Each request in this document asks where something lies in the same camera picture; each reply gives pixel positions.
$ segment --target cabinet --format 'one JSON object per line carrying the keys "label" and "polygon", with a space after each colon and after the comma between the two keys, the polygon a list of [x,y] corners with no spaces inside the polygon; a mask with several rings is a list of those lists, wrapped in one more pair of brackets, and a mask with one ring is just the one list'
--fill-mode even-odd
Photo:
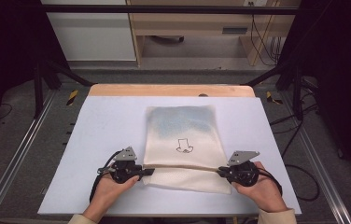
{"label": "cabinet", "polygon": [[[300,0],[267,0],[266,7],[297,7]],[[244,0],[127,0],[128,5],[150,6],[227,6],[242,7]],[[221,14],[147,14],[131,13],[131,27],[134,50],[138,64],[144,50],[144,39],[147,35],[238,35],[242,41],[250,65],[259,58],[258,52],[263,50],[263,42],[269,36],[286,37],[294,19],[293,15],[256,15],[254,22],[260,35],[252,33],[252,15]]]}
{"label": "cabinet", "polygon": [[[42,4],[125,5],[122,0],[41,0]],[[126,13],[48,13],[67,61],[135,61]]]}

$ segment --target white board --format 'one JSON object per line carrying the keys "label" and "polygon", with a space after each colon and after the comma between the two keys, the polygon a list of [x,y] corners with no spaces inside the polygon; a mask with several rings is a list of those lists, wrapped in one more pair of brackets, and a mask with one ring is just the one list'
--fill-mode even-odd
{"label": "white board", "polygon": [[[88,96],[38,213],[80,214],[89,204],[99,167],[118,150],[132,147],[142,164],[148,106],[213,105],[218,133],[229,158],[235,150],[259,151],[261,161],[283,187],[288,207],[301,213],[259,98]],[[111,216],[225,217],[257,214],[258,207],[235,189],[232,194],[160,189],[142,181],[122,194]]]}

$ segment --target sleeve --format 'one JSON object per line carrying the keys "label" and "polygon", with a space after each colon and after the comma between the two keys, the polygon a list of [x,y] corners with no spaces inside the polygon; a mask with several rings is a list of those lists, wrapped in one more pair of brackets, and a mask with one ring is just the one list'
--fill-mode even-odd
{"label": "sleeve", "polygon": [[68,224],[97,224],[82,215],[73,215]]}
{"label": "sleeve", "polygon": [[295,218],[294,209],[288,209],[285,212],[279,213],[267,213],[260,210],[258,217],[258,224],[295,224],[297,220]]}

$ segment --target fabric bag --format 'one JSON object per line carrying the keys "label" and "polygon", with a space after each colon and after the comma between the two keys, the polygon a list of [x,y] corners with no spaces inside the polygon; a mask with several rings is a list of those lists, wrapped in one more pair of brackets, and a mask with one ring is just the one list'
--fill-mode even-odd
{"label": "fabric bag", "polygon": [[215,172],[226,164],[213,106],[147,109],[144,167],[155,172],[144,184],[230,194],[229,182]]}

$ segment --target hand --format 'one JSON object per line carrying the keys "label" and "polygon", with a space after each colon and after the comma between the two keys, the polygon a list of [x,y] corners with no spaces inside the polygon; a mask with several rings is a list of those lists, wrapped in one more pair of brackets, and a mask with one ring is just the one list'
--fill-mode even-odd
{"label": "hand", "polygon": [[98,223],[120,194],[134,186],[138,178],[139,176],[136,175],[125,183],[118,184],[110,174],[103,175],[91,199],[91,204],[89,204],[83,216]]}
{"label": "hand", "polygon": [[[254,164],[257,168],[265,169],[260,161],[256,161]],[[277,185],[269,177],[260,175],[257,183],[251,187],[243,187],[236,182],[232,182],[232,186],[237,189],[237,192],[252,199],[265,212],[275,213],[288,210]]]}

